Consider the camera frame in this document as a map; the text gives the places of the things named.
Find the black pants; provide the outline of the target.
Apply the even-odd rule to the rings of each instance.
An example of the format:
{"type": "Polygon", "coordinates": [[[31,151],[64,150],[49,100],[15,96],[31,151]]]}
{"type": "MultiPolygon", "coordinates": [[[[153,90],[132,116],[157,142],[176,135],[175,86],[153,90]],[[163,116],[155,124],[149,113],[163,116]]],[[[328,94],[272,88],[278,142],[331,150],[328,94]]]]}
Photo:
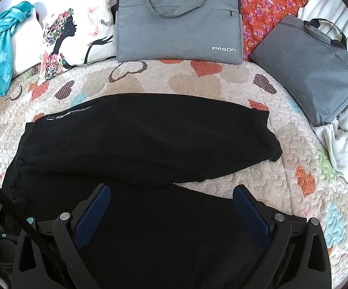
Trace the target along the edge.
{"type": "Polygon", "coordinates": [[[100,288],[241,288],[263,253],[233,196],[187,182],[277,161],[267,111],[220,100],[119,94],[28,123],[3,190],[37,222],[100,184],[110,205],[80,255],[100,288]]]}

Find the quilted heart pattern bedspread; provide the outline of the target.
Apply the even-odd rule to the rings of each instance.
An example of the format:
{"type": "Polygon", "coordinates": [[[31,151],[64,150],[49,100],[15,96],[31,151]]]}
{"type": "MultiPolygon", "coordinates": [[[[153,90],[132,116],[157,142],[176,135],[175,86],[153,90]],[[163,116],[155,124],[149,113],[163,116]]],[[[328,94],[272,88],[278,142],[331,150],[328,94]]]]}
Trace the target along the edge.
{"type": "Polygon", "coordinates": [[[318,218],[327,242],[332,285],[348,279],[348,184],[288,92],[259,66],[203,61],[114,59],[80,66],[42,82],[34,66],[0,97],[0,184],[25,131],[25,124],[77,104],[116,93],[177,93],[219,99],[268,111],[268,128],[282,156],[230,176],[188,183],[188,188],[228,196],[247,186],[256,199],[300,217],[318,218]]]}

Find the dark grey laptop bag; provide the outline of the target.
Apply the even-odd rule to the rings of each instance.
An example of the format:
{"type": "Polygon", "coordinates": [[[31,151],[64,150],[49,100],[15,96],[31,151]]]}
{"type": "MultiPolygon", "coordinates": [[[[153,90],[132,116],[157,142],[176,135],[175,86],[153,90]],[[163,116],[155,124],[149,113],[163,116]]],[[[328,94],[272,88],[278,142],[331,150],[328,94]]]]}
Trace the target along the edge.
{"type": "Polygon", "coordinates": [[[250,54],[284,86],[314,126],[332,122],[348,105],[347,39],[319,30],[322,18],[285,16],[250,54]]]}

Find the plain white pillow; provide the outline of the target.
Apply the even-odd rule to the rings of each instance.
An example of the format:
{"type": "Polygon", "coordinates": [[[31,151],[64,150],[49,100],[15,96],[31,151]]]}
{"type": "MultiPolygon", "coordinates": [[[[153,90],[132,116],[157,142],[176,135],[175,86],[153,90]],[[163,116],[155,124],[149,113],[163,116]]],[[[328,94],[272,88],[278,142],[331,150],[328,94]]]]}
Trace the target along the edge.
{"type": "Polygon", "coordinates": [[[34,7],[30,16],[19,24],[12,37],[13,74],[15,76],[19,76],[41,61],[43,28],[39,17],[43,12],[43,4],[38,0],[1,0],[0,13],[22,1],[28,1],[34,7]]]}

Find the teal star scarf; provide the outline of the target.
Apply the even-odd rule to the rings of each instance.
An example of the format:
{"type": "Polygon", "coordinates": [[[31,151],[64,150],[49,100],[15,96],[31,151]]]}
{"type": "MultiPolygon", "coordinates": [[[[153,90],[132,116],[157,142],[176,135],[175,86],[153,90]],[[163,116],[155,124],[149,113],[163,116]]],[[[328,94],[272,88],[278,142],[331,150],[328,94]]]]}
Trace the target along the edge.
{"type": "Polygon", "coordinates": [[[0,13],[0,96],[4,96],[12,81],[12,36],[18,26],[32,15],[34,6],[23,1],[0,13]]]}

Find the white pillow with woman print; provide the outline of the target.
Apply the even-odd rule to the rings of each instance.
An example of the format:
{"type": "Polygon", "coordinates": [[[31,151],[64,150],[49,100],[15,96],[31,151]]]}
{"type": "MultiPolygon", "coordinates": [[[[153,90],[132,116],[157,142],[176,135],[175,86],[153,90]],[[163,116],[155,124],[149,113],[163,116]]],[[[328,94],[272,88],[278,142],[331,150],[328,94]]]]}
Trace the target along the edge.
{"type": "Polygon", "coordinates": [[[72,0],[43,19],[39,84],[116,56],[111,0],[72,0]]]}

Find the red floral pillow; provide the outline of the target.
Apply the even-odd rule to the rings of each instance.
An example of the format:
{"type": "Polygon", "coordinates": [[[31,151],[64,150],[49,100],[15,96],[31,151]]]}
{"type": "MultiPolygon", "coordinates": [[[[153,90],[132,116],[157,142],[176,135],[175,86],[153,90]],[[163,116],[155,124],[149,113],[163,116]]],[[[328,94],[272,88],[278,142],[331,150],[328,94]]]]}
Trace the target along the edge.
{"type": "Polygon", "coordinates": [[[240,0],[244,60],[283,17],[296,16],[306,4],[307,0],[240,0]]]}

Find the light grey laptop bag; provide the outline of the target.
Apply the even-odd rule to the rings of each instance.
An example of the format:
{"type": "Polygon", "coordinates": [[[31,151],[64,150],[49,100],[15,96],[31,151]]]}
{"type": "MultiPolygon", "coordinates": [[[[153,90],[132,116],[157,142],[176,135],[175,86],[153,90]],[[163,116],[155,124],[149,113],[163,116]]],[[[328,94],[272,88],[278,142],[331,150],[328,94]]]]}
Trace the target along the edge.
{"type": "Polygon", "coordinates": [[[243,61],[240,0],[117,0],[118,61],[243,61]]]}

